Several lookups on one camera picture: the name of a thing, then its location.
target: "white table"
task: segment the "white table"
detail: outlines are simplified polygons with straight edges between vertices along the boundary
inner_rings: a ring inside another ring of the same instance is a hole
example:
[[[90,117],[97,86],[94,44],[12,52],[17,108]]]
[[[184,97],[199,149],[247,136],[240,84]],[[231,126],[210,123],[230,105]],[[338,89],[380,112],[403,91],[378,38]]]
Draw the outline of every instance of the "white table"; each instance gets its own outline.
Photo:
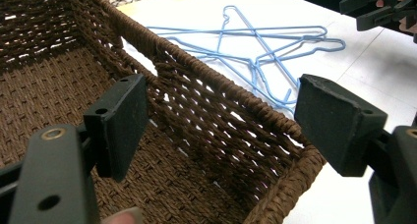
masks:
[[[325,77],[365,98],[389,114],[386,124],[389,132],[397,125],[410,125],[415,116],[417,45],[410,36],[384,28],[358,32],[353,19],[302,0],[162,1],[140,1],[125,12],[144,26],[220,28],[223,7],[236,5],[256,27],[324,26],[328,36],[346,41],[346,49],[289,61],[286,66],[296,77],[304,73]],[[199,42],[211,44],[203,36]],[[257,52],[255,45],[243,42],[225,43],[224,48],[248,56]],[[212,67],[230,74],[216,65]],[[273,77],[280,81],[280,76]],[[284,223],[373,223],[368,190],[371,174],[372,170],[368,169],[363,178],[341,178],[326,165]]]

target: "clamp jaw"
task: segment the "clamp jaw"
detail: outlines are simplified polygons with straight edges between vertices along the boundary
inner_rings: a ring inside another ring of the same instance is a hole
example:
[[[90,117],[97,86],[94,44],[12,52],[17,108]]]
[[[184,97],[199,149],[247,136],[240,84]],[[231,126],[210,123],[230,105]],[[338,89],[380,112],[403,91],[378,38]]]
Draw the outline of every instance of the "clamp jaw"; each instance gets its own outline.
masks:
[[[25,159],[0,170],[0,223],[100,223],[91,169],[120,182],[148,123],[145,77],[117,82],[84,122],[32,135]]]
[[[295,120],[331,167],[369,183],[376,224],[417,220],[417,128],[384,131],[387,114],[340,85],[303,75]]]
[[[370,2],[378,0],[342,0],[340,2],[340,13],[347,14],[366,6]],[[367,30],[377,26],[397,22],[405,18],[406,28],[416,25],[417,0],[384,0],[384,6],[376,11],[356,18],[358,30]],[[414,42],[417,43],[417,34],[414,34]]]

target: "bolt hole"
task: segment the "bolt hole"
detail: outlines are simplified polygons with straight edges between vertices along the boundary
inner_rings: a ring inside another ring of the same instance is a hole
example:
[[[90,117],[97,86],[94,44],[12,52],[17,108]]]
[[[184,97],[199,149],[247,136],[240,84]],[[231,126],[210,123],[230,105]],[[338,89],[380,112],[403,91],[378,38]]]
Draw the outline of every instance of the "bolt hole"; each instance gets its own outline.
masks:
[[[54,140],[54,139],[61,138],[62,136],[64,136],[64,134],[65,134],[65,129],[56,128],[56,129],[51,129],[43,133],[41,137],[43,140]]]
[[[44,198],[38,205],[37,208],[41,211],[46,211],[54,207],[61,198],[59,196],[48,196]]]
[[[95,113],[96,114],[105,114],[105,113],[107,113],[107,109],[104,109],[104,108],[97,109],[97,110],[95,110]]]
[[[369,109],[365,109],[363,112],[364,112],[364,114],[373,114],[374,113],[372,110],[369,110]]]

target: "brown wicker basket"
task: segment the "brown wicker basket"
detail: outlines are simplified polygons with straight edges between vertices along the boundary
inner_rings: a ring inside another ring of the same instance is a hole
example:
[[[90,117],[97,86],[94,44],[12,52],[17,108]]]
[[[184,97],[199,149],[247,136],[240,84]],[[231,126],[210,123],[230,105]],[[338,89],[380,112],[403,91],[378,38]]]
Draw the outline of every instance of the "brown wicker basket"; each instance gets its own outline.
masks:
[[[80,124],[115,80],[145,75],[154,124],[123,182],[94,176],[101,217],[138,206],[152,223],[281,223],[325,163],[296,123],[105,0],[0,0],[0,73],[0,168],[33,132]]]

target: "wire hanger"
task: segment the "wire hanger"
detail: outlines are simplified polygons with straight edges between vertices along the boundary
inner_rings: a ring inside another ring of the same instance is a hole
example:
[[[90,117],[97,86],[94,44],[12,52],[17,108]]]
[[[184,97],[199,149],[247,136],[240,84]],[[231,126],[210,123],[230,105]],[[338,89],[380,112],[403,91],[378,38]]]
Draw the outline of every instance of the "wire hanger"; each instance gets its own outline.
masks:
[[[235,12],[240,20],[246,26],[245,28],[226,28],[230,23],[230,16],[228,11]],[[286,91],[285,95],[278,97],[271,91],[268,79],[265,76],[263,66],[265,64],[274,63],[281,73],[288,79],[288,82],[298,91],[300,82],[297,78],[291,74],[291,72],[285,67],[283,61],[292,60],[296,58],[312,55],[317,51],[334,52],[343,50],[346,47],[346,43],[337,38],[327,38],[328,30],[322,26],[302,26],[302,27],[272,27],[272,28],[255,28],[249,20],[243,15],[243,13],[233,5],[225,6],[223,8],[223,23],[221,29],[190,29],[190,28],[170,28],[170,27],[148,27],[149,29],[156,30],[158,35],[164,36],[166,39],[177,42],[183,49],[189,53],[193,53],[197,58],[201,60],[211,59],[220,61],[225,67],[229,68],[236,76],[242,79],[245,83],[251,86],[252,93],[254,95],[260,94],[263,96],[274,109],[285,109],[291,114],[294,113],[294,105],[296,99],[290,99],[292,95],[291,87]],[[276,33],[263,33],[261,31],[277,31],[277,30],[295,30],[299,34],[276,34]],[[214,49],[208,49],[200,45],[192,44],[184,41],[180,38],[182,35],[190,35],[195,33],[213,34],[217,37],[217,44]],[[247,56],[236,56],[220,51],[221,43],[225,36],[252,36],[265,50],[265,53],[257,56],[255,59],[251,59]],[[291,40],[289,43],[279,47],[271,48],[266,38],[286,39]],[[292,54],[292,51],[277,56],[278,52],[289,49],[296,45],[303,45],[304,43],[321,43],[332,42],[338,44],[336,47],[314,47],[312,50]],[[245,64],[250,70],[251,77],[248,79],[238,69],[233,66],[233,62]]]

